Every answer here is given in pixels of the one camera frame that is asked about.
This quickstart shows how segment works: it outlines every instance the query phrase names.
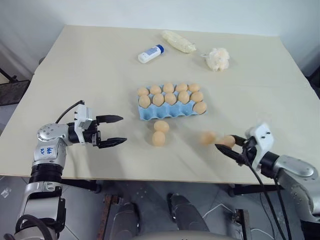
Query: white table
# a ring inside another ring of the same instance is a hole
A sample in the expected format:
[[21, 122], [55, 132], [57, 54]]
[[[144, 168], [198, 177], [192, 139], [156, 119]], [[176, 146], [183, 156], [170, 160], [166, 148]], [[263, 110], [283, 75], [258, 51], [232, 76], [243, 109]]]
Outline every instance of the white table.
[[[116, 147], [75, 144], [67, 149], [63, 177], [248, 183], [257, 181], [214, 145], [198, 143], [202, 131], [244, 136], [265, 121], [272, 151], [303, 159], [320, 170], [320, 101], [277, 37], [179, 32], [196, 43], [185, 54], [165, 43], [161, 30], [66, 26], [0, 137], [0, 175], [29, 176], [36, 132], [78, 100], [94, 115], [124, 117], [99, 126], [102, 137], [127, 137]], [[137, 55], [156, 44], [163, 56], [141, 64]], [[230, 68], [212, 72], [200, 54], [226, 48]], [[165, 147], [153, 147], [154, 121], [139, 119], [136, 90], [164, 82], [199, 83], [207, 114], [167, 119]], [[61, 123], [73, 121], [73, 111]], [[271, 179], [263, 178], [264, 183]]]

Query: blue egg carton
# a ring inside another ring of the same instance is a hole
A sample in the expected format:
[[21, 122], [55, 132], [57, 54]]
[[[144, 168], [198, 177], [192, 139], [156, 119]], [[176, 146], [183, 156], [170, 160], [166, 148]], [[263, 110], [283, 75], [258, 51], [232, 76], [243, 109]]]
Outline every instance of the blue egg carton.
[[[178, 99], [178, 92], [174, 91], [173, 94]], [[148, 95], [151, 102], [153, 98], [153, 94]], [[147, 108], [143, 108], [139, 105], [139, 96], [138, 96], [138, 110], [140, 114], [140, 119], [149, 121], [151, 119], [164, 119], [164, 118], [176, 118], [179, 116], [191, 116], [191, 115], [199, 115], [197, 112], [193, 111], [193, 107], [195, 105], [195, 102], [190, 100], [188, 103], [183, 104], [182, 102], [178, 101], [170, 105], [167, 102], [164, 102], [161, 106], [156, 106], [153, 103], [150, 104]]]

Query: plastic bag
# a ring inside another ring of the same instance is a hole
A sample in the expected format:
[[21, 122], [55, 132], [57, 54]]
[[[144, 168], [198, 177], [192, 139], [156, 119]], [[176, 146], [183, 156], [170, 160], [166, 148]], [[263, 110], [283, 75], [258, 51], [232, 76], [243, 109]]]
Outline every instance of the plastic bag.
[[162, 32], [162, 37], [174, 48], [179, 51], [189, 54], [196, 50], [196, 46], [189, 42], [188, 39], [180, 36], [179, 34], [165, 30]]
[[214, 71], [223, 71], [229, 67], [229, 53], [223, 48], [213, 48], [208, 54], [203, 54], [202, 57], [205, 57], [206, 64], [208, 67]]

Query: egg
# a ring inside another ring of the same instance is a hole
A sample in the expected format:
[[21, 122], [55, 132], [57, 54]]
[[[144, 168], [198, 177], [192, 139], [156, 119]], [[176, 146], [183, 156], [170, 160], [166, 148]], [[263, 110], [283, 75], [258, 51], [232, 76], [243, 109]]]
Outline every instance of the egg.
[[225, 145], [229, 148], [233, 148], [236, 144], [236, 140], [233, 136], [226, 135], [223, 138], [221, 138], [219, 141], [217, 141], [215, 144], [221, 144], [221, 145]]
[[204, 99], [204, 95], [200, 91], [195, 91], [191, 94], [190, 100], [194, 101], [195, 103], [199, 103]]
[[174, 85], [170, 82], [163, 85], [163, 91], [165, 93], [173, 93], [175, 91]]
[[154, 123], [153, 127], [154, 127], [154, 130], [160, 131], [160, 132], [163, 132], [163, 133], [168, 132], [169, 129], [170, 129], [169, 124], [166, 121], [163, 121], [163, 120], [156, 121]]
[[207, 146], [209, 144], [213, 144], [216, 140], [216, 133], [213, 131], [203, 132], [200, 136], [200, 143]]
[[178, 100], [183, 104], [188, 103], [190, 100], [189, 93], [187, 91], [179, 92]]
[[140, 87], [137, 93], [138, 93], [138, 96], [141, 97], [142, 95], [149, 95], [149, 90], [145, 87]]
[[152, 135], [152, 143], [156, 147], [161, 147], [165, 145], [165, 141], [166, 141], [166, 136], [162, 131], [156, 131]]
[[160, 107], [165, 101], [164, 96], [161, 93], [157, 93], [152, 98], [152, 103], [158, 107]]
[[177, 102], [177, 97], [173, 93], [167, 93], [164, 95], [164, 101], [170, 105], [173, 105]]
[[177, 92], [179, 92], [179, 93], [182, 92], [182, 91], [187, 91], [188, 90], [188, 85], [185, 84], [185, 83], [180, 83], [175, 87], [175, 90]]
[[193, 106], [193, 111], [198, 114], [203, 114], [207, 110], [207, 104], [203, 101], [196, 103]]
[[199, 91], [200, 90], [200, 86], [196, 83], [192, 83], [188, 86], [188, 90], [192, 93]]
[[149, 105], [151, 104], [151, 100], [148, 97], [148, 95], [142, 95], [141, 97], [139, 97], [139, 105], [146, 109], [147, 107], [149, 107]]
[[161, 88], [158, 85], [153, 85], [152, 87], [150, 87], [150, 93], [155, 95], [155, 94], [160, 94]]

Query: bottle label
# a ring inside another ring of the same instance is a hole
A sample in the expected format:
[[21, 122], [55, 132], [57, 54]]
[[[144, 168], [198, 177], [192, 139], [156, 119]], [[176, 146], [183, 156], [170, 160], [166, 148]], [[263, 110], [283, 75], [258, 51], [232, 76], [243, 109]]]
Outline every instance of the bottle label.
[[145, 53], [150, 56], [150, 55], [154, 54], [157, 51], [158, 51], [157, 47], [152, 47], [152, 48], [148, 49], [147, 51], [145, 51]]

